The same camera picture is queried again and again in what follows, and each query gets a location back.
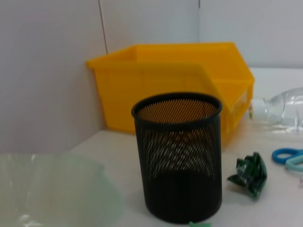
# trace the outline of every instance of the blue scissors handle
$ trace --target blue scissors handle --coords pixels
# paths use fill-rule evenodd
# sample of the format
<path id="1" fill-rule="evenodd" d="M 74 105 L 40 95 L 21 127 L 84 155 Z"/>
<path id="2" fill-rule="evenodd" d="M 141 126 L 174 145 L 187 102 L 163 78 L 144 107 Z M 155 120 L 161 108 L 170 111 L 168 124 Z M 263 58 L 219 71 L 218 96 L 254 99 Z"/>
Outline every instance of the blue scissors handle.
<path id="1" fill-rule="evenodd" d="M 290 156 L 278 157 L 279 155 L 282 155 L 282 154 L 286 154 L 286 155 L 290 155 Z M 285 164 L 286 161 L 289 160 L 290 158 L 294 158 L 294 157 L 301 156 L 301 155 L 303 155 L 303 150 L 298 150 L 298 149 L 293 149 L 293 148 L 282 148 L 282 149 L 275 150 L 272 153 L 271 158 L 276 163 Z"/>

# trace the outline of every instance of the scissors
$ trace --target scissors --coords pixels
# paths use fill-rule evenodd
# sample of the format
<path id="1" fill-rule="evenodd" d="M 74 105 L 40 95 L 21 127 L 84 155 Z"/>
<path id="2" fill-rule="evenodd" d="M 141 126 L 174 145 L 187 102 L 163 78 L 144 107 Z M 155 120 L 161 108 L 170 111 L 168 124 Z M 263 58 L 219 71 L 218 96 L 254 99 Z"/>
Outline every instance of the scissors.
<path id="1" fill-rule="evenodd" d="M 290 155 L 288 157 L 279 157 L 279 155 Z M 303 172 L 303 166 L 298 164 L 303 162 L 303 149 L 282 148 L 275 150 L 271 158 L 274 162 L 285 165 L 288 169 Z"/>

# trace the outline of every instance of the bottle cap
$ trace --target bottle cap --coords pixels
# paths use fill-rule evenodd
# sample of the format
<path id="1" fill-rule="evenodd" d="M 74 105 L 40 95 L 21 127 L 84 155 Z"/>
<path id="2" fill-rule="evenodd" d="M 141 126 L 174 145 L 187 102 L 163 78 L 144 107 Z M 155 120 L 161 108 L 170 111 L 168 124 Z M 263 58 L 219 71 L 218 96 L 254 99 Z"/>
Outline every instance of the bottle cap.
<path id="1" fill-rule="evenodd" d="M 249 108 L 250 119 L 253 121 L 265 121 L 267 107 L 264 99 L 253 99 Z"/>

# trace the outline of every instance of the white wall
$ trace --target white wall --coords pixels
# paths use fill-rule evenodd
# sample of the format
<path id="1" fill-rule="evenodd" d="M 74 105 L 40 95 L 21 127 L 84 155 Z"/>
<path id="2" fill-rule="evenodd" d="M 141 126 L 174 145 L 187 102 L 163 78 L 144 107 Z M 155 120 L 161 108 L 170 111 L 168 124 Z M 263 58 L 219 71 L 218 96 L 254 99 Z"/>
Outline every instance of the white wall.
<path id="1" fill-rule="evenodd" d="M 250 66 L 303 67 L 302 0 L 201 0 L 202 42 L 234 41 Z"/>
<path id="2" fill-rule="evenodd" d="M 199 42 L 198 0 L 101 0 L 108 51 Z"/>
<path id="3" fill-rule="evenodd" d="M 102 125 L 85 60 L 105 54 L 97 0 L 0 1 L 0 152 L 59 152 Z"/>

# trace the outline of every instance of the crumpled green wrapper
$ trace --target crumpled green wrapper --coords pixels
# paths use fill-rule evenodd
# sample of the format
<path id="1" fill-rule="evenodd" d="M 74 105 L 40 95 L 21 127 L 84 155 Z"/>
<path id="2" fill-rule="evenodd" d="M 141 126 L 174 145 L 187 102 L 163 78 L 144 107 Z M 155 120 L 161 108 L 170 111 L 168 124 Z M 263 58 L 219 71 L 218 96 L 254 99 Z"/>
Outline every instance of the crumpled green wrapper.
<path id="1" fill-rule="evenodd" d="M 244 159 L 237 159 L 237 174 L 227 178 L 227 180 L 245 188 L 252 197 L 260 195 L 267 180 L 267 170 L 265 163 L 258 152 Z"/>

